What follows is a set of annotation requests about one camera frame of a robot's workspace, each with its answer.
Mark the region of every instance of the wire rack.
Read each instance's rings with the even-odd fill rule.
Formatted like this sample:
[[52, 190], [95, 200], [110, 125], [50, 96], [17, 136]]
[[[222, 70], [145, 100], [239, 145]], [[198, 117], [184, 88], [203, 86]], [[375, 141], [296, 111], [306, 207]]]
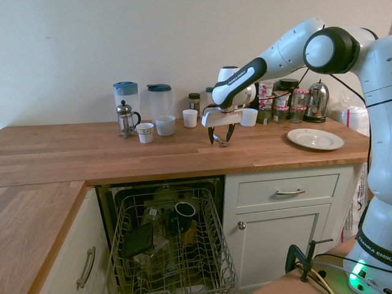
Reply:
[[151, 194], [131, 195], [122, 201], [104, 293], [224, 294], [234, 287], [237, 276], [211, 193], [204, 188], [178, 192], [178, 200], [154, 205], [174, 207], [185, 192], [192, 193], [192, 203], [198, 207], [192, 236], [164, 230], [169, 250], [158, 252], [148, 270], [134, 258], [122, 258], [121, 249], [124, 235], [140, 225], [146, 206], [153, 202]]

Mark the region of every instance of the white cabinet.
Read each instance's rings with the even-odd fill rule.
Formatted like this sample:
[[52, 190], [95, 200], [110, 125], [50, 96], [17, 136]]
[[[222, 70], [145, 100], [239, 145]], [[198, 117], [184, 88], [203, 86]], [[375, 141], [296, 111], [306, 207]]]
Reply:
[[314, 239], [337, 244], [362, 164], [227, 175], [224, 233], [248, 294], [285, 274], [288, 248], [305, 253]]
[[89, 190], [40, 294], [101, 294], [108, 258], [97, 196]]

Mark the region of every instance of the wooden countertop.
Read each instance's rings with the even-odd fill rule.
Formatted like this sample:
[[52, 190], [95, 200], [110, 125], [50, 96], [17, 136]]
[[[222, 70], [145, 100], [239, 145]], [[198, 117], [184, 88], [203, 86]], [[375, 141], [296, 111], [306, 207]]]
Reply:
[[[339, 150], [290, 142], [297, 128], [340, 136]], [[215, 133], [225, 138], [227, 127]], [[39, 293], [82, 203], [85, 186], [365, 162], [368, 138], [328, 120], [236, 126], [230, 146], [207, 129], [186, 129], [150, 144], [118, 136], [118, 124], [6, 127], [0, 130], [0, 293]]]
[[[305, 148], [289, 141], [297, 128], [325, 130], [345, 145], [334, 151]], [[215, 133], [225, 138], [227, 127]], [[328, 120], [323, 124], [236, 126], [230, 146], [210, 144], [207, 129], [186, 129], [176, 120], [175, 134], [156, 132], [150, 144], [118, 136], [118, 124], [6, 127], [0, 130], [0, 187], [86, 181], [87, 185], [191, 176], [280, 170], [364, 162], [368, 138]]]
[[[355, 239], [350, 238], [346, 242], [332, 248], [328, 253], [345, 257], [355, 244]], [[329, 263], [342, 267], [343, 263], [341, 259], [320, 256], [315, 258], [318, 262]], [[345, 272], [332, 268], [329, 266], [314, 265], [316, 271], [324, 270], [326, 272], [325, 280], [329, 284], [332, 291], [336, 294], [354, 294], [355, 292], [349, 287], [349, 280]], [[309, 279], [308, 283], [301, 282], [300, 278], [302, 271], [300, 269], [294, 269], [279, 279], [269, 283], [263, 288], [254, 292], [254, 294], [326, 294], [327, 292], [316, 284], [312, 279]]]

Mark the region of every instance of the dishwasher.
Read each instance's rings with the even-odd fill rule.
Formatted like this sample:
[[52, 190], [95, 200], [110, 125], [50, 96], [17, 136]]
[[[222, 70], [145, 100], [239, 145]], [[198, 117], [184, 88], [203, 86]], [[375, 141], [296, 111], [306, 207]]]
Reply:
[[[235, 286], [237, 276], [222, 228], [224, 176], [96, 189], [110, 248], [103, 293], [228, 293]], [[180, 203], [194, 207], [186, 232], [177, 218], [175, 229], [168, 229], [173, 223], [168, 216]], [[128, 247], [137, 247], [126, 241], [127, 235], [141, 229], [152, 211], [159, 216], [153, 246], [148, 253], [124, 256]]]

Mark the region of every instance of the green light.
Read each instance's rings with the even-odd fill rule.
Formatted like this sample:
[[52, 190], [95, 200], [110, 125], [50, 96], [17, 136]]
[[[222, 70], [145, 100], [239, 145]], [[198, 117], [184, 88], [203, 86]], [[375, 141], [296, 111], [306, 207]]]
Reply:
[[[364, 269], [365, 265], [362, 265], [361, 263], [366, 263], [366, 262], [363, 259], [360, 259], [358, 261], [358, 263], [354, 266], [352, 273], [359, 274], [360, 271], [362, 271]], [[350, 274], [350, 283], [354, 287], [356, 287], [358, 285], [359, 281], [360, 281], [360, 278], [358, 278], [357, 276], [355, 276], [353, 274]]]

